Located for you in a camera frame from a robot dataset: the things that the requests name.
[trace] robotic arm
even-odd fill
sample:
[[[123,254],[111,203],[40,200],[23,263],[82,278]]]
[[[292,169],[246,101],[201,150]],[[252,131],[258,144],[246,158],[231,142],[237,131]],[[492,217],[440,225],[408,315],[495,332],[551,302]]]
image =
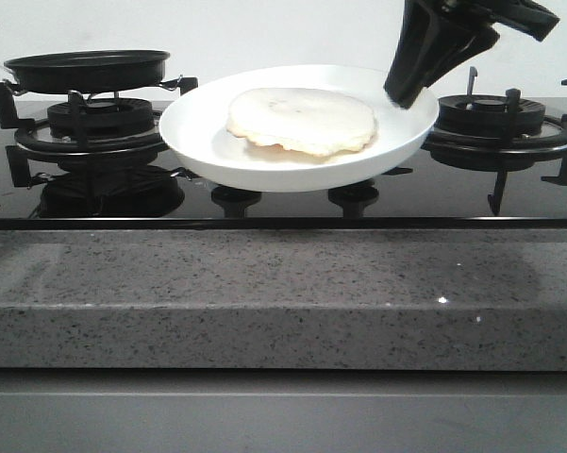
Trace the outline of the robotic arm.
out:
[[[408,109],[429,87],[499,39],[498,22],[542,41],[559,18],[531,0],[405,0],[401,36],[384,89]]]

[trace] black frying pan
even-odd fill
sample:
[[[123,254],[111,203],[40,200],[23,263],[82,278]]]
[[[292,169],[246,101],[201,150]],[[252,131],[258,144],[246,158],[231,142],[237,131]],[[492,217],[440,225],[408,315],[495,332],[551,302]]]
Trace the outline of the black frying pan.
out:
[[[11,59],[4,65],[13,71],[22,90],[99,93],[159,83],[168,57],[169,53],[158,50],[104,50]]]

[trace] white wall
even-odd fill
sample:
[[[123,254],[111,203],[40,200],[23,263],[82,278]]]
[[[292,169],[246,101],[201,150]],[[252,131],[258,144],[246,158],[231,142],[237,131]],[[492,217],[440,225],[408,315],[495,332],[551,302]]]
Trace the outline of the white wall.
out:
[[[477,66],[477,92],[517,87],[527,96],[567,95],[567,0],[539,0],[561,19],[543,43],[496,25],[500,42],[443,78],[437,95],[463,92]],[[241,71],[301,63],[387,70],[403,0],[0,0],[0,61],[110,48],[169,51],[167,77],[200,83]],[[0,71],[0,79],[6,73]],[[141,93],[173,99],[159,89]],[[25,99],[35,99],[28,94]]]

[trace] white plate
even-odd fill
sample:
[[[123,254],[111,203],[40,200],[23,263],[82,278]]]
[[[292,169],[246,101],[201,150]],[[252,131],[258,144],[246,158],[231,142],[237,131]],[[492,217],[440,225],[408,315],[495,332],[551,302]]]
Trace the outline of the white plate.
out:
[[[384,92],[383,72],[334,65],[282,66],[232,75],[175,100],[161,115],[159,132],[182,165],[216,183],[259,192],[303,192],[360,182],[409,158],[438,117],[434,94],[423,90],[410,109]],[[254,88],[298,87],[341,92],[372,107],[378,129],[359,153],[327,159],[255,146],[226,131],[228,105]]]

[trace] flatbread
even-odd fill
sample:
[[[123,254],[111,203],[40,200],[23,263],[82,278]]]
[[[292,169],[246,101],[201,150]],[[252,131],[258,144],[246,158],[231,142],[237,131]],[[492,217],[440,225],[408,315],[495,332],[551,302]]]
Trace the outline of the flatbread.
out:
[[[259,146],[326,157],[362,150],[376,131],[373,110],[338,92],[309,88],[258,88],[237,96],[226,129]]]

